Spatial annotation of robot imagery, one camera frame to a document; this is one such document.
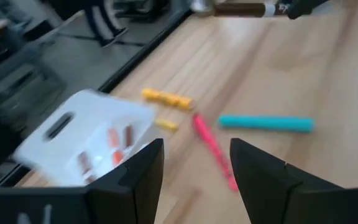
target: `pink highlighter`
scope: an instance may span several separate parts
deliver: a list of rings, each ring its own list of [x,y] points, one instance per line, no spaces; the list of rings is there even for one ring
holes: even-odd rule
[[[239,189],[236,184],[236,180],[234,179],[233,172],[226,159],[226,156],[222,152],[222,149],[219,147],[218,142],[215,140],[214,136],[212,135],[212,132],[207,127],[200,114],[195,113],[193,115],[193,125],[198,135],[208,145],[209,151],[211,151],[214,155],[218,166],[221,168],[223,175],[225,176],[229,184],[229,188],[233,191],[238,191]]]

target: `shoe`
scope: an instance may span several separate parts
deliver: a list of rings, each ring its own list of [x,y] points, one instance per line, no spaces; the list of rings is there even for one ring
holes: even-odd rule
[[[114,43],[114,38],[108,40],[102,40],[102,42],[100,42],[100,46],[102,48],[106,48],[109,47],[112,43]]]
[[[124,27],[122,29],[119,29],[115,34],[114,34],[114,38],[117,39],[118,37],[122,36],[123,34],[125,34],[128,31],[128,28]]]

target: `cyan foam tube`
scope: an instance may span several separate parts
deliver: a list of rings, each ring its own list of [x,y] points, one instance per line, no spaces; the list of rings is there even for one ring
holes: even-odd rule
[[[224,128],[255,128],[298,132],[310,132],[314,128],[314,119],[296,116],[221,115],[219,123]]]

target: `wooden table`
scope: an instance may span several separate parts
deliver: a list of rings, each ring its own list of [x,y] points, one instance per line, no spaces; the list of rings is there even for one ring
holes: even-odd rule
[[[191,17],[111,94],[142,101],[150,87],[196,100],[229,154],[239,137],[318,177],[358,187],[358,3],[295,21]],[[195,136],[191,113],[154,105],[180,124],[156,223],[249,223],[213,157]],[[220,114],[284,114],[316,119],[311,134],[222,130]],[[51,183],[31,173],[19,185]]]

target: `orange item in basket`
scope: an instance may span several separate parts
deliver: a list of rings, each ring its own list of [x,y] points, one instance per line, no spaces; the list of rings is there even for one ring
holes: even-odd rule
[[[113,165],[118,165],[124,158],[124,155],[122,154],[122,152],[120,150],[117,150],[115,152],[113,152],[112,154],[112,163]]]
[[[108,130],[109,145],[111,148],[119,147],[119,136],[114,128]]]

